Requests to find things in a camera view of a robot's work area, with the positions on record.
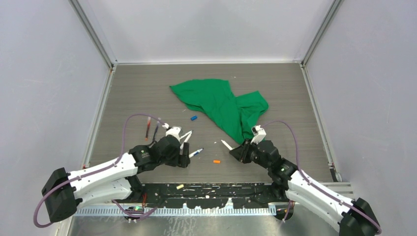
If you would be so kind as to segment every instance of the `green cloth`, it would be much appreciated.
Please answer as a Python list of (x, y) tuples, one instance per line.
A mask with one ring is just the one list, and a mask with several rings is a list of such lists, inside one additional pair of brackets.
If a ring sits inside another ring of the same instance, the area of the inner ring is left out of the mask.
[(238, 144), (253, 138), (252, 127), (268, 109), (258, 91), (236, 97), (226, 80), (190, 80), (170, 87), (188, 109), (205, 113)]

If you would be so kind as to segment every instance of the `white pen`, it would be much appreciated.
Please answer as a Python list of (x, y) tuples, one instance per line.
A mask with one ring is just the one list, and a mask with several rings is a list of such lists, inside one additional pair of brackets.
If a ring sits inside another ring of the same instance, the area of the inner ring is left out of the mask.
[(229, 144), (227, 144), (226, 141), (224, 141), (224, 140), (221, 140), (221, 141), (224, 144), (224, 146), (226, 146), (229, 150), (232, 150), (233, 149)]
[(191, 157), (193, 157), (193, 156), (197, 155), (197, 154), (198, 154), (198, 153), (200, 153), (203, 149), (204, 149), (204, 148), (198, 149), (197, 151), (195, 151), (195, 152), (191, 153), (190, 155), (188, 155), (188, 157), (189, 157), (189, 158), (191, 158)]
[(191, 138), (191, 135), (193, 134), (193, 131), (191, 130), (191, 132), (188, 134), (188, 136), (185, 138), (184, 142), (182, 142), (181, 146), (179, 147), (179, 149), (183, 149), (184, 148), (184, 143), (188, 142), (188, 140)]

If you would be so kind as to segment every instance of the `wooden table surface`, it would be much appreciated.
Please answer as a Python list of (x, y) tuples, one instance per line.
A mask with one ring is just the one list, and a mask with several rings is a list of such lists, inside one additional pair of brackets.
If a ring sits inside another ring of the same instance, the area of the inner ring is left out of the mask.
[[(220, 140), (233, 147), (238, 144), (205, 114), (188, 110), (169, 88), (187, 80), (206, 78), (229, 80), (236, 96), (258, 90), (269, 104), (259, 124), (274, 119), (288, 122), (297, 135), (302, 168), (318, 181), (332, 181), (304, 78), (296, 63), (120, 65), (115, 72), (90, 164), (116, 158), (126, 118), (133, 113), (148, 113), (170, 125), (181, 126), (184, 132), (194, 130), (189, 140), (190, 151), (199, 148), (204, 151), (191, 158), (186, 169), (159, 166), (154, 171), (141, 173), (141, 182), (271, 182), (262, 167), (254, 163), (241, 164), (230, 156)], [(198, 118), (191, 121), (194, 115)], [(125, 151), (148, 143), (146, 126), (146, 117), (131, 119), (126, 130)], [(155, 126), (153, 120), (150, 134)], [(267, 139), (273, 141), (280, 154), (295, 162), (294, 140), (288, 128), (274, 123), (266, 132)], [(157, 140), (163, 135), (164, 129), (159, 129)], [(214, 159), (221, 163), (214, 164)]]

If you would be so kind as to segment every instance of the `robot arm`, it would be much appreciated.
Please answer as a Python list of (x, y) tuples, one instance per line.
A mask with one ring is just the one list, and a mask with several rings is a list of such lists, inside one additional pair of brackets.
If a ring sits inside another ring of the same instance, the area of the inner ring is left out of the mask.
[(253, 161), (267, 169), (277, 197), (302, 204), (328, 222), (340, 236), (377, 234), (378, 230), (369, 220), (351, 209), (355, 207), (378, 223), (368, 202), (340, 196), (299, 170), (296, 164), (282, 158), (273, 143), (264, 140), (266, 132), (261, 126), (253, 127), (252, 132), (254, 138), (246, 139), (242, 145), (230, 150), (230, 154), (242, 163)]
[(81, 177), (53, 192), (45, 200), (51, 222), (59, 222), (73, 215), (77, 209), (109, 200), (138, 201), (142, 197), (139, 173), (154, 170), (165, 164), (185, 168), (190, 163), (189, 143), (184, 143), (180, 154), (180, 127), (169, 128), (165, 137), (151, 145), (138, 145), (117, 158), (100, 165), (79, 171), (66, 172), (65, 168), (55, 170), (42, 189), (42, 195), (69, 178)]

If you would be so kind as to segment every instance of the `white wall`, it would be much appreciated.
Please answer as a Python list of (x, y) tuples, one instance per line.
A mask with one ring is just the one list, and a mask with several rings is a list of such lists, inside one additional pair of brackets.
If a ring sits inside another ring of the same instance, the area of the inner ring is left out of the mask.
[(83, 0), (81, 4), (118, 62), (181, 62), (301, 60), (332, 2)]
[(307, 69), (345, 180), (383, 235), (416, 235), (417, 4), (344, 1)]
[(33, 211), (53, 170), (80, 168), (109, 70), (67, 0), (15, 0), (0, 7), (0, 71), (0, 235), (52, 235)]

